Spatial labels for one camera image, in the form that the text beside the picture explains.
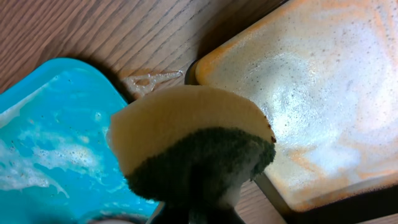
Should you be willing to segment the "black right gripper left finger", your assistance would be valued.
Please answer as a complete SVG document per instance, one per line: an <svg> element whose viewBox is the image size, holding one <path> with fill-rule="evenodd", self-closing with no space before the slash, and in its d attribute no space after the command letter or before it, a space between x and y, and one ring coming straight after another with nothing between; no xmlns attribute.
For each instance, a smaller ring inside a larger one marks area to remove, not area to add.
<svg viewBox="0 0 398 224"><path fill-rule="evenodd" d="M160 203L149 218L149 224L199 224L199 217L191 207Z"/></svg>

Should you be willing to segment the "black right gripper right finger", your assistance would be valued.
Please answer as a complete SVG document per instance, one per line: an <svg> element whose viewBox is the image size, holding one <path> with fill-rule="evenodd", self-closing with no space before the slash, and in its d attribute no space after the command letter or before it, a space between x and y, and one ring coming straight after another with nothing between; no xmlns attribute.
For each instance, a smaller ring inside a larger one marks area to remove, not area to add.
<svg viewBox="0 0 398 224"><path fill-rule="evenodd" d="M233 207L205 207L199 209L199 211L204 215L205 224L245 224L244 220L238 215Z"/></svg>

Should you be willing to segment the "green yellow sponge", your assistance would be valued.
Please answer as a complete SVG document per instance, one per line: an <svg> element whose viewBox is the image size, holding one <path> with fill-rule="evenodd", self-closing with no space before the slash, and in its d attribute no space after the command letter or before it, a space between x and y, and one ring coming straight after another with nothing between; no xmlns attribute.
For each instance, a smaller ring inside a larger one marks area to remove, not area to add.
<svg viewBox="0 0 398 224"><path fill-rule="evenodd" d="M129 188L176 207L231 208L275 158L275 137L249 99L200 85L144 96L110 119L109 146Z"/></svg>

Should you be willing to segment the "teal plastic tray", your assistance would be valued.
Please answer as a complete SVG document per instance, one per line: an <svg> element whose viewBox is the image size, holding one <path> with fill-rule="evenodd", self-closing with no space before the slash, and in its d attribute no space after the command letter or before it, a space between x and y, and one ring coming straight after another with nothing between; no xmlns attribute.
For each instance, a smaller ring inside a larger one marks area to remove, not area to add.
<svg viewBox="0 0 398 224"><path fill-rule="evenodd" d="M1 222L144 222L157 203L133 194L106 134L125 99L79 60L43 63L1 94Z"/></svg>

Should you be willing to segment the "white plate bottom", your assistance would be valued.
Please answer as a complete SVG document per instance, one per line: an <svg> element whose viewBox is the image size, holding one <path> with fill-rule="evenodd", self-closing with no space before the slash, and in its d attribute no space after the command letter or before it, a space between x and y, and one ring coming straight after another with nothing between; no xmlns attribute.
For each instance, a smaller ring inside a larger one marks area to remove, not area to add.
<svg viewBox="0 0 398 224"><path fill-rule="evenodd" d="M107 220L93 220L90 221L88 224L135 224L135 223L127 220L107 219Z"/></svg>

